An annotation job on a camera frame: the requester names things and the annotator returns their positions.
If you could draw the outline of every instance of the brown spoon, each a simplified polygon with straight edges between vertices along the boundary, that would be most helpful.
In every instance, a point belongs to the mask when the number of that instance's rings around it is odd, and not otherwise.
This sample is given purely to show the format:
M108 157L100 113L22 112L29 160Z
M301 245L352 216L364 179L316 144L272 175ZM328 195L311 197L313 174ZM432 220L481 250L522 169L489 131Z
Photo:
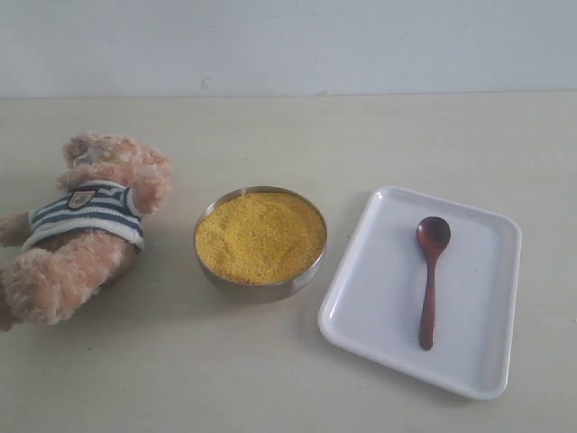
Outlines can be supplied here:
M417 239L426 260L426 288L418 341L431 350L435 340L435 267L451 240L449 224L439 216L428 216L417 227Z

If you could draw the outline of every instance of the table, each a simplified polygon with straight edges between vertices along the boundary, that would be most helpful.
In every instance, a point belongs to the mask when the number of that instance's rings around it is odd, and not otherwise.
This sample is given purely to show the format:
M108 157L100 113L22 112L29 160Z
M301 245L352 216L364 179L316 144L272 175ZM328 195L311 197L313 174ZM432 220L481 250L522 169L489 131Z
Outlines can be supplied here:
M0 431L573 431L576 118L571 92L1 100L0 211L57 197L60 147L88 130L161 148L175 188L120 281L67 322L0 335ZM191 234L214 198L253 184L315 202L329 246L306 290L241 307L209 286ZM495 401L464 400L321 337L321 301L383 185L520 225L509 385Z

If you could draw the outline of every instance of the white wall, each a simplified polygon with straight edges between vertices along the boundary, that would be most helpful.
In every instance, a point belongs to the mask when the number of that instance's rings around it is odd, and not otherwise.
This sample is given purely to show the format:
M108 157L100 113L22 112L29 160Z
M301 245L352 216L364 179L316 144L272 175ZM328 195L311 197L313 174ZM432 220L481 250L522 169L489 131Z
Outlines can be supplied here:
M576 89L575 0L0 0L0 97Z

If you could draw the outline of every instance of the teddy bear's head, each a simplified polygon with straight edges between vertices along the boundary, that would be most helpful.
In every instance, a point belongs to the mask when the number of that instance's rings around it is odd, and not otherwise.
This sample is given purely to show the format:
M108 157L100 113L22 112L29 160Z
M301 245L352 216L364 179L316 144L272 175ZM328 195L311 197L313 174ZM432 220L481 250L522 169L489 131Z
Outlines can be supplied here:
M110 180L131 186L138 169L168 167L169 159L136 140L119 135L81 134L64 146L69 171L60 179L62 189L90 180Z

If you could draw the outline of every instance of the yellow powder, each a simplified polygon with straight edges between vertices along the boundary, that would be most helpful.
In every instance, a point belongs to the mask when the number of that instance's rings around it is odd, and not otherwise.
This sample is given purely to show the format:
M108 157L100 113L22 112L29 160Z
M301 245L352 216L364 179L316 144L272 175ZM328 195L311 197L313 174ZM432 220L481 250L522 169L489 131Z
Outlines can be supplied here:
M255 192L224 203L198 226L197 251L217 275L264 285L309 268L325 240L323 220L307 202L282 192Z

